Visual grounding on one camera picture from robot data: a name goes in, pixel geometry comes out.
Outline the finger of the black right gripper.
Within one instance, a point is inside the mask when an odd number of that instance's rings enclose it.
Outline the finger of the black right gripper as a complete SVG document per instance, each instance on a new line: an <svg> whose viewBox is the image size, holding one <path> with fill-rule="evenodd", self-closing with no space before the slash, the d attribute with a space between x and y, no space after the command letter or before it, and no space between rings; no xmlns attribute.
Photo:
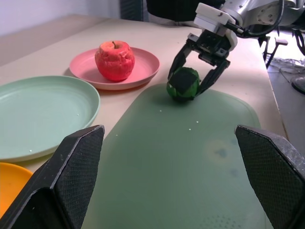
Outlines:
<svg viewBox="0 0 305 229"><path fill-rule="evenodd" d="M193 68L184 67L191 50L190 44L186 43L175 56L168 75L168 94L197 94L199 74Z"/></svg>
<svg viewBox="0 0 305 229"><path fill-rule="evenodd" d="M215 67L211 69L208 74L201 79L199 73L194 71L195 76L195 94L194 97L201 95L211 86L213 86L216 81L219 79L221 74L230 66L231 62L227 59L202 59L202 61L206 62L207 64Z"/></svg>

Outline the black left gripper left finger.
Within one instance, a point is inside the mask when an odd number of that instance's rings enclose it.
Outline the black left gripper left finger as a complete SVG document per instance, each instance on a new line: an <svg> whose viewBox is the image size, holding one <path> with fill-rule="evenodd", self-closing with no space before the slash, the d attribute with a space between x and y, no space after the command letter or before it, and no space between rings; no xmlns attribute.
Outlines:
<svg viewBox="0 0 305 229"><path fill-rule="evenodd" d="M0 229L81 229L104 134L96 125L66 136L0 218Z"/></svg>

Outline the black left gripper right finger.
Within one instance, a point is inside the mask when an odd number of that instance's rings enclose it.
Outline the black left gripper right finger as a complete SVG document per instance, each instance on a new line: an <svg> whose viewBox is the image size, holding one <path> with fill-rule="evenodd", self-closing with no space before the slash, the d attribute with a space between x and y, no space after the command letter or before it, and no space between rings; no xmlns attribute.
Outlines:
<svg viewBox="0 0 305 229"><path fill-rule="evenodd" d="M283 136L234 131L251 187L274 229L305 229L305 157Z"/></svg>

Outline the green round vegetable toy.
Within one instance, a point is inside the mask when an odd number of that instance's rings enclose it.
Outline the green round vegetable toy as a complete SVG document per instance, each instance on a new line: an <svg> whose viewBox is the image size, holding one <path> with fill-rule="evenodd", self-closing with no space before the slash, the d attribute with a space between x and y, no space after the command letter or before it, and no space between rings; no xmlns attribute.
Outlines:
<svg viewBox="0 0 305 229"><path fill-rule="evenodd" d="M188 102L196 97L200 81L196 70L188 67L179 67L168 80L166 90L175 101Z"/></svg>

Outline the pink plate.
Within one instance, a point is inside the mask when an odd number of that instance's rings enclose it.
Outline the pink plate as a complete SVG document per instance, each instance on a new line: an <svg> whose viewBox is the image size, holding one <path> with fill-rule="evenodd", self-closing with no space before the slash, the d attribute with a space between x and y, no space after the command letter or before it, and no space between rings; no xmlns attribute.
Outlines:
<svg viewBox="0 0 305 229"><path fill-rule="evenodd" d="M113 82L107 80L98 71L95 63L95 53L98 49L91 49L75 56L70 62L70 72L77 78L87 81L96 89L106 91L127 90L148 83L159 71L160 61L151 52L133 47L135 66L131 75L124 81Z"/></svg>

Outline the orange plate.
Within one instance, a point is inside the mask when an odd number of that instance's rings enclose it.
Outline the orange plate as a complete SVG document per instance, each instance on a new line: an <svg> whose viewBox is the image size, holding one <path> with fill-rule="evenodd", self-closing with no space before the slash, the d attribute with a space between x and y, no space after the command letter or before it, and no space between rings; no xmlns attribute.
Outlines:
<svg viewBox="0 0 305 229"><path fill-rule="evenodd" d="M0 218L32 175L31 171L21 166L0 162Z"/></svg>

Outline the green plate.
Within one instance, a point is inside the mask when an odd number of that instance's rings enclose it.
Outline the green plate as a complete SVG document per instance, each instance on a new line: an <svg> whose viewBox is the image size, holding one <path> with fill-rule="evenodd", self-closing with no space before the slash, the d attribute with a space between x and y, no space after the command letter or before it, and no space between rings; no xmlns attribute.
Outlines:
<svg viewBox="0 0 305 229"><path fill-rule="evenodd" d="M92 125L100 95L68 76L38 76L0 86L0 161L52 153L64 137Z"/></svg>

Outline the black rounded robot torso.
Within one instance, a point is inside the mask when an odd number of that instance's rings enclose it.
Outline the black rounded robot torso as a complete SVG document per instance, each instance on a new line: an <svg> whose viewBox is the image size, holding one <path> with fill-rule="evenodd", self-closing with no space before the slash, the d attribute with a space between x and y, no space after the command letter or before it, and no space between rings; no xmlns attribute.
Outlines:
<svg viewBox="0 0 305 229"><path fill-rule="evenodd" d="M194 24L199 3L220 8L226 0L146 0L149 22L164 26L198 26Z"/></svg>

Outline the red apple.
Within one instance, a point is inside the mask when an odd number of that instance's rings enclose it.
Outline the red apple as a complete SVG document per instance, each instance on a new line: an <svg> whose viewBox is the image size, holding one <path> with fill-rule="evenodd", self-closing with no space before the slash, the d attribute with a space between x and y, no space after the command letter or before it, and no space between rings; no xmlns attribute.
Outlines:
<svg viewBox="0 0 305 229"><path fill-rule="evenodd" d="M103 42L95 53L97 69L110 81L126 80L135 65L135 56L128 43L123 41Z"/></svg>

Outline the green cutting mat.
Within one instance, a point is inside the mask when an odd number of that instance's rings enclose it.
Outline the green cutting mat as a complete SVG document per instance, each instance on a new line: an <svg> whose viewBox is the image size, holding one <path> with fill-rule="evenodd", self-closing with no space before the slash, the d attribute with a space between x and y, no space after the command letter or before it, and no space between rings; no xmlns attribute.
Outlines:
<svg viewBox="0 0 305 229"><path fill-rule="evenodd" d="M103 141L81 229L273 229L234 130L259 127L246 102L209 90L173 101L144 90Z"/></svg>

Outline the dark round floor base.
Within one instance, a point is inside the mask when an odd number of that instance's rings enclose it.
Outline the dark round floor base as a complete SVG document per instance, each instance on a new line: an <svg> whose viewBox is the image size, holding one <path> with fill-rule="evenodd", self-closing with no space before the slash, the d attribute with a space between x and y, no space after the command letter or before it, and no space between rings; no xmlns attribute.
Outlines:
<svg viewBox="0 0 305 229"><path fill-rule="evenodd" d="M296 91L305 95L305 73L298 72L292 78L291 85Z"/></svg>

